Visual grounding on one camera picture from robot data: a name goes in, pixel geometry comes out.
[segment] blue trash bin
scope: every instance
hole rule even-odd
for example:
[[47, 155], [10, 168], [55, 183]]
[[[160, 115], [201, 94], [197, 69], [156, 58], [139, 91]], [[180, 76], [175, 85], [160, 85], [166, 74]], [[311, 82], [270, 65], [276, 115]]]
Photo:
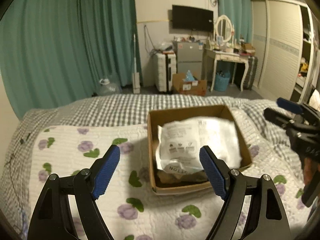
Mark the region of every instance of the blue trash bin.
[[225, 77], [222, 77], [216, 74], [216, 78], [214, 80], [214, 87], [213, 89], [219, 92], [226, 91], [229, 81], [230, 81], [230, 73], [227, 72], [224, 74]]

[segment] curtain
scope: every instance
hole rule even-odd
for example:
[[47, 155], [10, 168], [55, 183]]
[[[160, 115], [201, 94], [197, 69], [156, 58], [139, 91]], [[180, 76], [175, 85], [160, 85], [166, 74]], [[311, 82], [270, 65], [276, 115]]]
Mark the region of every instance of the curtain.
[[250, 0], [219, 0], [219, 15], [227, 15], [235, 27], [235, 38], [246, 42], [252, 38], [252, 6]]
[[131, 84], [134, 33], [134, 0], [14, 0], [0, 21], [0, 68], [15, 114], [90, 97], [108, 75]]

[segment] white quilted mat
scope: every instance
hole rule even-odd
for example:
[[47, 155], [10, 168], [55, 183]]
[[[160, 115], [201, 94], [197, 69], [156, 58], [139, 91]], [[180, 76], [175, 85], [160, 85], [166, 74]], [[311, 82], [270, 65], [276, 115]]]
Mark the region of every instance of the white quilted mat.
[[[241, 120], [240, 128], [255, 164], [245, 175], [260, 177], [267, 173], [275, 178], [291, 227], [303, 226], [309, 210], [301, 205], [297, 181], [287, 163], [276, 157], [269, 142], [256, 132], [251, 120], [240, 110], [233, 111]], [[105, 195], [97, 200], [101, 215], [115, 240], [205, 239], [214, 224], [223, 201], [212, 189], [176, 196], [156, 196], [148, 182], [147, 126], [124, 127], [49, 127], [35, 142], [30, 174], [29, 200], [33, 211], [44, 182], [50, 172], [69, 176], [89, 168], [95, 158], [102, 157], [112, 143], [120, 143], [120, 162]], [[71, 212], [79, 238], [86, 239], [78, 216], [74, 196], [70, 196]], [[241, 236], [249, 197], [246, 197], [234, 239]]]

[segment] metal screw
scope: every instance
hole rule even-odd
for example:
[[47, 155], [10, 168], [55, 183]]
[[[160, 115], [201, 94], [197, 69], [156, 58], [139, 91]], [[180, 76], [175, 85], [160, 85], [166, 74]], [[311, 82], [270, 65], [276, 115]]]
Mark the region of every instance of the metal screw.
[[265, 180], [271, 180], [271, 178], [270, 178], [270, 176], [269, 176], [268, 174], [264, 174], [264, 175], [263, 175], [263, 178], [264, 178]]
[[49, 180], [55, 180], [57, 178], [57, 174], [51, 174], [49, 176]]
[[88, 175], [90, 170], [89, 169], [83, 169], [80, 171], [82, 175]]
[[239, 171], [233, 169], [233, 170], [231, 170], [231, 174], [232, 174], [232, 175], [235, 175], [235, 176], [238, 176], [238, 175], [239, 175]]

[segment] wardrobe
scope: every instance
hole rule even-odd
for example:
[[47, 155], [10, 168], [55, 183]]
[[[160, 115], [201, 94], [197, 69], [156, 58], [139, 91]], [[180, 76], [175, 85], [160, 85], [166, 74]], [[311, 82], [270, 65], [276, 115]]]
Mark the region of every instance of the wardrobe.
[[[252, 45], [258, 58], [253, 89], [263, 98], [305, 102], [318, 45], [309, 7], [295, 0], [251, 0]], [[309, 64], [300, 73], [301, 58]]]

